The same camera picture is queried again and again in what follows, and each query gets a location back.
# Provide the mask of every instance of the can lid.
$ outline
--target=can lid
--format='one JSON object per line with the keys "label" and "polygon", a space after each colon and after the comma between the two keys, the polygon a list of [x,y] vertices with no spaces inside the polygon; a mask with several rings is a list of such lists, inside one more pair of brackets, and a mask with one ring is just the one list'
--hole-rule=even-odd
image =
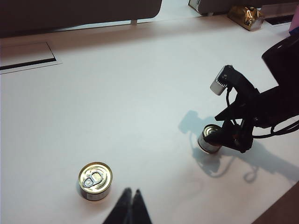
{"label": "can lid", "polygon": [[219,127],[218,125],[207,125],[207,126],[205,126],[205,128],[203,130],[203,136],[206,137],[209,134],[211,134],[215,131],[218,131],[220,129],[221,129],[221,127]]}
{"label": "can lid", "polygon": [[109,188],[112,171],[105,163],[92,162],[81,169],[78,178],[82,190],[90,194],[99,194]]}

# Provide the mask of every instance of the gray panel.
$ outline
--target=gray panel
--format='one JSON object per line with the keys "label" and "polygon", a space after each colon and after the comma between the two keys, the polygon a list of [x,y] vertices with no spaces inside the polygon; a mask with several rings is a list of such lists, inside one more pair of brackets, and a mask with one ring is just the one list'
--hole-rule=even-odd
{"label": "gray panel", "polygon": [[288,2],[296,2],[296,0],[200,0],[198,12],[201,14],[228,12],[233,5],[261,7]]}
{"label": "gray panel", "polygon": [[77,25],[146,19],[162,0],[1,0],[0,37]]}

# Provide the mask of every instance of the black object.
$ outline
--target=black object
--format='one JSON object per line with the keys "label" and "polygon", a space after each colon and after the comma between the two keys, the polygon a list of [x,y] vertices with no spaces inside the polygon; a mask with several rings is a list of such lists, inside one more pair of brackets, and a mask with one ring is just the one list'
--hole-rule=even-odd
{"label": "black object", "polygon": [[140,190],[132,201],[131,188],[124,189],[121,197],[103,224],[151,224]]}
{"label": "black object", "polygon": [[[299,114],[299,35],[274,45],[263,54],[262,59],[279,86],[260,93],[240,72],[226,65],[215,80],[221,88],[228,89],[228,107],[215,117],[224,123],[221,130],[204,137],[206,142],[244,153],[251,148],[253,138],[267,138],[299,129],[297,121],[274,131],[277,124]],[[230,105],[228,95],[232,88],[236,89],[237,96]],[[235,123],[235,119],[242,119],[241,124]],[[255,126],[271,127],[271,133],[252,136]]]}
{"label": "black object", "polygon": [[1,0],[0,37],[155,17],[162,0]]}

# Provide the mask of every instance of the gold object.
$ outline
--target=gold object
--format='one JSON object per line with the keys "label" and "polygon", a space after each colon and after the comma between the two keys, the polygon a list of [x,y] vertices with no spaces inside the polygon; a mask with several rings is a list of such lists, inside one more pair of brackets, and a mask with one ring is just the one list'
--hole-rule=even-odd
{"label": "gold object", "polygon": [[112,171],[102,162],[92,162],[84,166],[79,173],[79,185],[84,198],[98,201],[106,197],[112,182]]}
{"label": "gold object", "polygon": [[250,31],[259,29],[264,21],[264,15],[259,10],[244,6],[232,6],[228,18]]}

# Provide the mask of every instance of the can rim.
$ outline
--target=can rim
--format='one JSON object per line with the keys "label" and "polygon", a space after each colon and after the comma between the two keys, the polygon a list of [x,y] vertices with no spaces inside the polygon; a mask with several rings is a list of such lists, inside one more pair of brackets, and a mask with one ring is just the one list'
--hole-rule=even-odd
{"label": "can rim", "polygon": [[[84,187],[83,187],[82,184],[80,183],[80,177],[81,177],[81,174],[82,174],[83,170],[85,170],[87,167],[92,166],[92,165],[102,165],[102,166],[106,167],[106,168],[109,170],[109,173],[110,173],[110,175],[111,175],[111,180],[110,180],[109,184],[107,185],[107,187],[105,187],[104,189],[102,189],[101,191],[96,192],[96,193],[88,192],[88,191],[84,190]],[[79,176],[78,176],[78,181],[79,181],[79,186],[80,186],[80,188],[81,188],[84,192],[86,192],[86,193],[88,193],[88,194],[91,194],[91,195],[98,195],[98,194],[100,194],[100,193],[105,192],[107,189],[109,189],[109,187],[110,187],[110,185],[111,185],[111,183],[112,183],[112,179],[113,179],[112,170],[110,169],[110,167],[109,167],[107,164],[105,164],[105,163],[103,163],[103,162],[91,162],[91,163],[88,163],[87,165],[85,165],[85,166],[80,170],[80,172],[79,172]]]}

